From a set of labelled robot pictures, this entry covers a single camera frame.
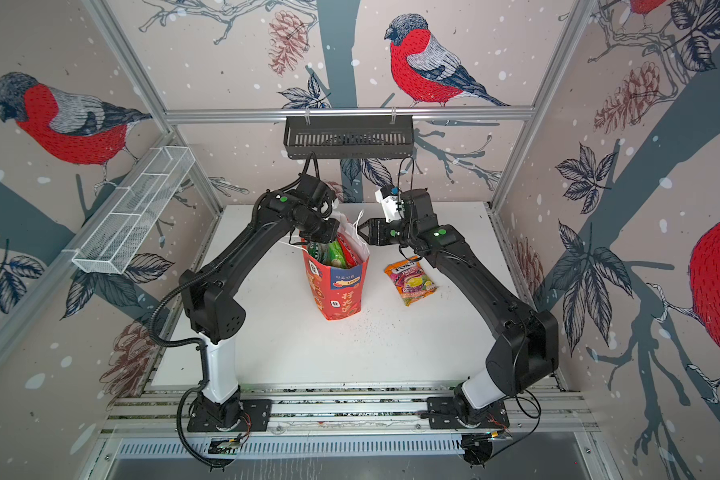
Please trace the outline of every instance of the candy packet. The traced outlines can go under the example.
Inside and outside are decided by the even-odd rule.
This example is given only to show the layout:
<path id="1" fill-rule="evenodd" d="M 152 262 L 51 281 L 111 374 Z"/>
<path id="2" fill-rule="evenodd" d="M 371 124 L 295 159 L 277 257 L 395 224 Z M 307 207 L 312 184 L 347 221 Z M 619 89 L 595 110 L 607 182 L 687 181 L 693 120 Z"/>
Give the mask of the candy packet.
<path id="1" fill-rule="evenodd" d="M 389 275 L 394 286 L 397 287 L 405 306 L 431 295 L 437 289 L 437 286 L 424 273 L 422 266 L 418 262 L 402 260 L 387 266 L 384 272 Z"/>

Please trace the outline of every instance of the bird head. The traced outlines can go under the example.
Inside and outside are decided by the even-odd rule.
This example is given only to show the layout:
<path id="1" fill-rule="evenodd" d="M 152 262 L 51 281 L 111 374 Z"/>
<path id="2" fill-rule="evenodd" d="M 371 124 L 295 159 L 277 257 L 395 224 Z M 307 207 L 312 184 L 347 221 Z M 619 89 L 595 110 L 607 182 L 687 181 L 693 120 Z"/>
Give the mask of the bird head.
<path id="1" fill-rule="evenodd" d="M 34 77 L 21 72 L 10 72 L 0 77 L 0 120 L 29 120 L 24 107 L 24 94 L 38 84 Z"/>
<path id="2" fill-rule="evenodd" d="M 389 24 L 384 40 L 391 40 L 395 47 L 399 47 L 409 33 L 419 28 L 423 30 L 429 29 L 429 25 L 423 16 L 417 13 L 402 14 Z"/>

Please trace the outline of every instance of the white table surface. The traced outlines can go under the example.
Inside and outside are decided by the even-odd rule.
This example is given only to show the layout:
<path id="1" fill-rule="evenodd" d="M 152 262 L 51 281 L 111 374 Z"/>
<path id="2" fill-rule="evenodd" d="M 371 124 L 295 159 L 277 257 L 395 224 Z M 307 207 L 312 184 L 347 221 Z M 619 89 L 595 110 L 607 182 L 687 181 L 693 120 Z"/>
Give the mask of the white table surface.
<path id="1" fill-rule="evenodd" d="M 440 224 L 455 226 L 483 264 L 512 293 L 514 284 L 481 202 L 435 203 Z M 350 221 L 383 216 L 378 204 L 343 204 Z M 228 206 L 205 262 L 216 258 L 250 221 L 251 206 Z M 315 305 L 302 252 L 274 245 L 251 270 L 235 299 L 246 309 L 236 339 L 236 374 L 243 385 L 270 388 L 417 386 L 461 381 L 485 362 L 494 344 L 488 326 L 455 285 L 426 260 L 438 290 L 406 307 L 389 277 L 402 260 L 396 246 L 371 246 L 362 311 L 327 321 Z M 412 255 L 410 249 L 404 252 Z M 193 335 L 182 313 L 172 340 Z M 194 346 L 167 349 L 153 388 L 195 385 Z"/>

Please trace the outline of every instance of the white wire mesh basket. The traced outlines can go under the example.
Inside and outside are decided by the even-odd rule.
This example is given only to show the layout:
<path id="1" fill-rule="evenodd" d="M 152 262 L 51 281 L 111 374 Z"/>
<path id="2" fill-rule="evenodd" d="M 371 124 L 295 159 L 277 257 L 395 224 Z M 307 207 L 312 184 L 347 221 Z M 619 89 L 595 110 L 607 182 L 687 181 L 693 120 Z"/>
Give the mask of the white wire mesh basket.
<path id="1" fill-rule="evenodd" d="M 195 163 L 187 147 L 153 152 L 134 183 L 117 188 L 122 197 L 72 259 L 83 272 L 122 274 Z"/>

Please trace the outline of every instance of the black wire basket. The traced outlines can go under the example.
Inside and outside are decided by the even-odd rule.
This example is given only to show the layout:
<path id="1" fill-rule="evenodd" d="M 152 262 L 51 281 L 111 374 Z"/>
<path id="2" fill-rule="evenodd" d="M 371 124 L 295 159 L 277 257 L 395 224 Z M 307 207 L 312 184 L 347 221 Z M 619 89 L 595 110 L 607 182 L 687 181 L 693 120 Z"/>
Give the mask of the black wire basket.
<path id="1" fill-rule="evenodd" d="M 413 117 L 288 117 L 283 139 L 288 157 L 406 158 L 413 155 Z"/>

